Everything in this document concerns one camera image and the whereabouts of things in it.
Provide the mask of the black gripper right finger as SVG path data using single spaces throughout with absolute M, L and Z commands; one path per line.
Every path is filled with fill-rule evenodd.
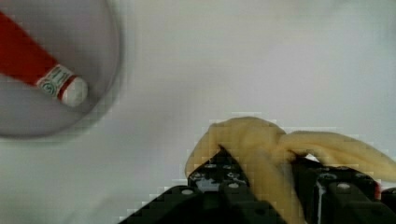
M 292 175 L 307 224 L 396 224 L 395 189 L 364 173 L 299 158 Z

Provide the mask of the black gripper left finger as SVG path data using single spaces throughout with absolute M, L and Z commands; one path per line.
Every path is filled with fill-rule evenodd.
M 285 224 L 268 202 L 250 190 L 237 161 L 222 149 L 188 177 L 120 224 Z

